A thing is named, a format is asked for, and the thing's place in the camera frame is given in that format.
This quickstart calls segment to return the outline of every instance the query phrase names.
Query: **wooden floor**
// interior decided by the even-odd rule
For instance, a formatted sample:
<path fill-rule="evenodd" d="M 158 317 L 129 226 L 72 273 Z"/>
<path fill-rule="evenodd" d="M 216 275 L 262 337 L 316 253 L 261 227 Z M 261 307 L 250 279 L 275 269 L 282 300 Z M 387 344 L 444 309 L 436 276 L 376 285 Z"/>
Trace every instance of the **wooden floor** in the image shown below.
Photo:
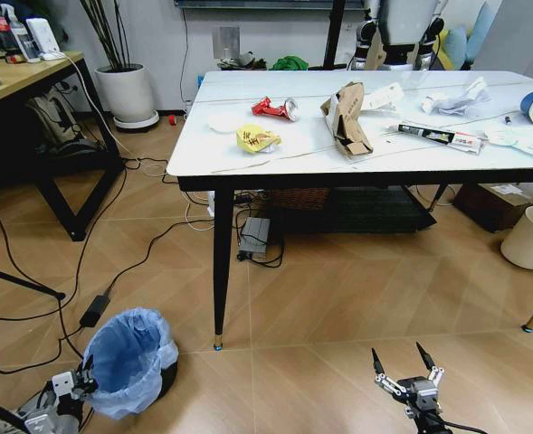
<path fill-rule="evenodd" d="M 138 156 L 166 158 L 179 130 L 164 119 L 145 135 L 119 137 Z M 97 175 L 59 184 L 79 206 Z M 176 185 L 129 172 L 91 237 L 79 293 L 65 309 L 70 330 L 119 270 L 144 257 L 152 237 L 184 219 L 185 207 Z M 206 215 L 192 207 L 192 217 Z M 0 191 L 0 216 L 22 268 L 70 295 L 81 244 L 36 190 Z M 533 335 L 519 330 L 533 312 L 533 272 L 500 256 L 504 234 L 488 234 L 452 206 L 434 216 L 438 224 L 409 235 L 288 236 L 279 269 L 234 259 L 221 353 L 212 350 L 213 234 L 175 228 L 119 280 L 100 325 L 124 309 L 158 309 L 181 352 L 176 383 L 143 414 L 98 415 L 86 432 L 414 433 L 403 406 L 373 384 L 370 348 L 398 379 L 424 374 L 419 340 L 446 369 L 445 418 L 489 433 L 533 433 Z M 15 274 L 1 232 L 0 269 Z M 0 281 L 0 316 L 52 308 L 48 297 Z M 73 342 L 84 348 L 94 331 Z M 0 322 L 0 367 L 53 357 L 60 335 L 56 316 Z M 0 403 L 17 406 L 77 363 L 64 346 L 58 363 L 0 375 Z"/>

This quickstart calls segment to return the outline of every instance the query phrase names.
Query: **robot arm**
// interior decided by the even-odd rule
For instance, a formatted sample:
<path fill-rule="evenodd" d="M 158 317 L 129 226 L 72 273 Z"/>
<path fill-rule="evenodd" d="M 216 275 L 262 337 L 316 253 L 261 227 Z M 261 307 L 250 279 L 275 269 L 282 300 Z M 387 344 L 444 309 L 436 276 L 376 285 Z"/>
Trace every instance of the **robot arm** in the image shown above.
<path fill-rule="evenodd" d="M 444 369 L 435 365 L 431 356 L 419 343 L 417 343 L 417 348 L 429 370 L 427 378 L 413 377 L 398 382 L 391 380 L 385 375 L 383 365 L 373 348 L 375 384 L 389 393 L 395 401 L 405 404 L 405 414 L 409 419 L 414 420 L 419 433 L 452 434 L 439 418 L 439 413 L 442 412 L 439 405 L 439 382 L 443 377 Z"/>
<path fill-rule="evenodd" d="M 380 2 L 381 0 L 363 0 L 365 21 L 357 27 L 357 47 L 351 66 L 352 70 L 362 71 L 365 68 L 366 57 L 376 32 Z"/>
<path fill-rule="evenodd" d="M 83 402 L 97 390 L 92 356 L 76 371 L 54 375 L 43 390 L 19 407 L 15 416 L 31 433 L 78 434 Z M 0 433 L 22 432 L 6 419 L 0 420 Z"/>
<path fill-rule="evenodd" d="M 409 71 L 407 54 L 419 45 L 415 68 L 431 64 L 435 37 L 443 29 L 441 11 L 448 0 L 363 0 L 365 20 L 357 28 L 357 47 L 351 69 L 362 70 L 378 28 L 386 52 L 383 70 Z"/>
<path fill-rule="evenodd" d="M 431 56 L 433 53 L 433 44 L 435 43 L 435 38 L 443 27 L 445 26 L 445 21 L 441 18 L 441 12 L 447 5 L 449 0 L 439 0 L 437 6 L 435 7 L 435 12 L 433 13 L 433 20 L 427 28 L 425 35 L 421 42 L 419 42 L 419 51 L 417 52 L 417 58 L 414 61 L 414 68 L 417 71 L 426 71 L 431 66 Z"/>

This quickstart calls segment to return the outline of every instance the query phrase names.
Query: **torn cardboard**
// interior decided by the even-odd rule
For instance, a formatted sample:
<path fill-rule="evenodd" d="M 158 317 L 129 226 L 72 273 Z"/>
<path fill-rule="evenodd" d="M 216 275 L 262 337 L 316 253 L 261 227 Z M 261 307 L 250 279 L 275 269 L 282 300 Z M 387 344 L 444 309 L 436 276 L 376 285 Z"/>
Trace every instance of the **torn cardboard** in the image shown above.
<path fill-rule="evenodd" d="M 363 83 L 351 81 L 320 106 L 335 143 L 346 148 L 353 156 L 373 152 L 363 128 L 358 124 L 364 97 Z"/>

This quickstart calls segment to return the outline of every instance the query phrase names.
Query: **wicker basket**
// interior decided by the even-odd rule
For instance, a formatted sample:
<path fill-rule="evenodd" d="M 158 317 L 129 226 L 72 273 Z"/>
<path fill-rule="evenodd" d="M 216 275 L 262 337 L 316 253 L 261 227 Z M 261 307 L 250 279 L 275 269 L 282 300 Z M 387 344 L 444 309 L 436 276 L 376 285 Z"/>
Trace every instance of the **wicker basket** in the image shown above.
<path fill-rule="evenodd" d="M 278 208 L 317 211 L 324 208 L 329 193 L 329 188 L 290 188 L 270 190 L 269 196 Z"/>

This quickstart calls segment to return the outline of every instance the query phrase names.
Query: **blue trash bag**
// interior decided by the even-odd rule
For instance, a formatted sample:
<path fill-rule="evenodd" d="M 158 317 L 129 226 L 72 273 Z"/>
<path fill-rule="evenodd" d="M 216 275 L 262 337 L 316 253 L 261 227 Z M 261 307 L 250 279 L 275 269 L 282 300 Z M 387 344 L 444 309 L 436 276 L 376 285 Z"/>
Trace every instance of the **blue trash bag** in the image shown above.
<path fill-rule="evenodd" d="M 98 389 L 89 403 L 118 420 L 140 413 L 156 400 L 161 370 L 176 362 L 178 351 L 164 317 L 137 307 L 112 317 L 91 338 L 83 363 L 91 354 Z"/>

